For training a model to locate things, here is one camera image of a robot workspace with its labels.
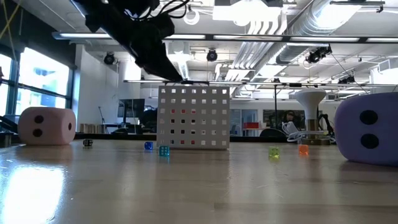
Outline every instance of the small die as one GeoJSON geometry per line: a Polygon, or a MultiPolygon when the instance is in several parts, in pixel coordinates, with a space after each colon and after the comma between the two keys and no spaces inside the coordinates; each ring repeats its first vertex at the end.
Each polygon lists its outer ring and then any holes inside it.
{"type": "Polygon", "coordinates": [[[93,140],[92,139],[85,139],[84,141],[83,141],[83,145],[84,146],[92,146],[93,145],[93,140]]]}
{"type": "Polygon", "coordinates": [[[159,156],[169,156],[169,155],[170,155],[170,147],[168,146],[159,147],[159,156]]]}
{"type": "Polygon", "coordinates": [[[279,158],[279,148],[275,146],[270,146],[268,148],[268,155],[269,157],[279,158]]]}
{"type": "Polygon", "coordinates": [[[301,155],[308,155],[308,145],[298,145],[298,152],[301,155]]]}
{"type": "Polygon", "coordinates": [[[145,142],[144,148],[145,148],[145,150],[153,150],[154,149],[154,143],[153,142],[145,142]]]}

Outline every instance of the lamp base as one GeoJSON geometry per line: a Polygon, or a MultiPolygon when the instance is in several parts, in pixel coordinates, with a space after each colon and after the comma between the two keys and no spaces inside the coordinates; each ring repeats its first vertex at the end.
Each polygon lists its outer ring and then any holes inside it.
{"type": "Polygon", "coordinates": [[[329,139],[301,139],[302,144],[310,145],[310,146],[329,146],[329,139]]]}

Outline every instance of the monitor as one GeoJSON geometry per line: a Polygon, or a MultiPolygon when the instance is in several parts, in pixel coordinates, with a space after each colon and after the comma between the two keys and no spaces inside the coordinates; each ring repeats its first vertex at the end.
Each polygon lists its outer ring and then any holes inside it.
{"type": "Polygon", "coordinates": [[[119,100],[118,118],[124,117],[124,107],[127,118],[140,118],[144,113],[145,99],[119,100]]]}

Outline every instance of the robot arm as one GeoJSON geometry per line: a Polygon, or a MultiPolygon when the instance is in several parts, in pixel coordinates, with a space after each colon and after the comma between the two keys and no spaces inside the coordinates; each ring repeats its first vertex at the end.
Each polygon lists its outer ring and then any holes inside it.
{"type": "Polygon", "coordinates": [[[159,0],[71,0],[85,16],[91,32],[99,28],[136,59],[136,64],[146,72],[173,82],[182,81],[182,76],[167,58],[162,39],[174,34],[174,24],[169,12],[159,13],[148,19],[159,0]],[[144,17],[137,17],[146,10],[144,17]]]}

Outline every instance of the security camera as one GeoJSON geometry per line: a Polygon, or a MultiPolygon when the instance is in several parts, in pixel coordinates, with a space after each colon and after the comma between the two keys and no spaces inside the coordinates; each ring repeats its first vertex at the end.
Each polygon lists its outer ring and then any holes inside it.
{"type": "Polygon", "coordinates": [[[217,53],[215,49],[210,49],[209,52],[207,53],[207,61],[208,62],[214,62],[217,60],[217,53]]]}
{"type": "Polygon", "coordinates": [[[114,57],[114,52],[106,53],[106,56],[104,58],[104,63],[106,65],[114,65],[116,63],[116,59],[114,57]]]}

